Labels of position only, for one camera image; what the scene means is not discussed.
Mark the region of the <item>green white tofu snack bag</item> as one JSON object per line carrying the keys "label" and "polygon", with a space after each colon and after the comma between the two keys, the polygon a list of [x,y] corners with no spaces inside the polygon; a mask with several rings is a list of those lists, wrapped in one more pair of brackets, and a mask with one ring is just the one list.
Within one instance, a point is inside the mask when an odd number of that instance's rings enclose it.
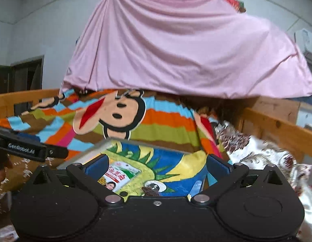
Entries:
{"label": "green white tofu snack bag", "polygon": [[140,173],[141,170],[130,164],[115,161],[109,165],[107,172],[99,178],[98,182],[107,189],[116,192]]}

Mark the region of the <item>grey tray with dinosaur picture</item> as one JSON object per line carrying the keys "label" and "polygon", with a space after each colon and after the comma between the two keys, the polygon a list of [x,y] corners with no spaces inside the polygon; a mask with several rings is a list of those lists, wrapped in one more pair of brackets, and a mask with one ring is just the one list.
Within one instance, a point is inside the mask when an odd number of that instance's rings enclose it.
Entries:
{"label": "grey tray with dinosaur picture", "polygon": [[109,165],[121,161],[141,170],[138,176],[115,192],[124,199],[145,196],[141,188],[149,180],[157,180],[167,186],[161,197],[188,198],[202,191],[204,185],[215,182],[206,168],[207,155],[203,150],[179,151],[119,138],[101,140],[68,160],[60,160],[56,168],[66,169],[74,162],[85,164],[100,154],[108,156]]}

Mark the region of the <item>dark snack clear packet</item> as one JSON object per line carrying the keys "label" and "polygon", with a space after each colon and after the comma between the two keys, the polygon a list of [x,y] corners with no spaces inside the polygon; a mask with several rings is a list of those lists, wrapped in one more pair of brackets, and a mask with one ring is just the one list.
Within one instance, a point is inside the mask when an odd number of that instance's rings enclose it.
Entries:
{"label": "dark snack clear packet", "polygon": [[141,190],[143,191],[145,196],[157,197],[161,196],[161,194],[167,189],[167,186],[157,180],[149,180],[144,183]]}

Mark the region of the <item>brown monkey cartoon blanket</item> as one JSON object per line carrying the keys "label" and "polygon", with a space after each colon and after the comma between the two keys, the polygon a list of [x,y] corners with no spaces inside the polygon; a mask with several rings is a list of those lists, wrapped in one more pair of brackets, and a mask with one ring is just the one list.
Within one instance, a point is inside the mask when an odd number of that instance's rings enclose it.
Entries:
{"label": "brown monkey cartoon blanket", "polygon": [[107,138],[220,156],[217,121],[192,107],[195,101],[142,89],[68,90],[20,115],[0,119],[0,127],[66,147],[69,159]]}

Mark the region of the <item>pink hanging sheet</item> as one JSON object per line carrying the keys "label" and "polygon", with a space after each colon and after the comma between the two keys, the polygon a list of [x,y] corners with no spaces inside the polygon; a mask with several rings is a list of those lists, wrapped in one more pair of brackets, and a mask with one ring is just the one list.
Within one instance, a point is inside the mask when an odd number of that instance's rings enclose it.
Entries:
{"label": "pink hanging sheet", "polygon": [[300,48],[226,0],[102,0],[61,89],[148,89],[218,98],[312,95]]}

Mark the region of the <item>white air conditioner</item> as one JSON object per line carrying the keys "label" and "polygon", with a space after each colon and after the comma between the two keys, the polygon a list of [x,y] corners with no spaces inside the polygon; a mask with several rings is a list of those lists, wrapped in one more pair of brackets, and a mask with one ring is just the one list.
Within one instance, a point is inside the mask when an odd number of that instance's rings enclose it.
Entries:
{"label": "white air conditioner", "polygon": [[312,33],[303,28],[294,33],[294,38],[303,55],[312,65]]}

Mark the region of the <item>wooden bed frame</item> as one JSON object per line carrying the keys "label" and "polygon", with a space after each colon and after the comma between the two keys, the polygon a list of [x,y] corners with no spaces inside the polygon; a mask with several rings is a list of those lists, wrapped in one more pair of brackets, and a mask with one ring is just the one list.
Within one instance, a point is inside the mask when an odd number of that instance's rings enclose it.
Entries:
{"label": "wooden bed frame", "polygon": [[[14,105],[30,102],[37,104],[45,98],[54,97],[59,89],[30,90],[0,94],[0,119],[14,114]],[[253,134],[257,138],[271,140],[291,151],[300,162],[306,155],[312,157],[312,131],[299,127],[295,122],[281,118],[277,112],[265,111],[259,105],[279,104],[282,100],[257,97],[224,100],[223,119],[237,130]]]}

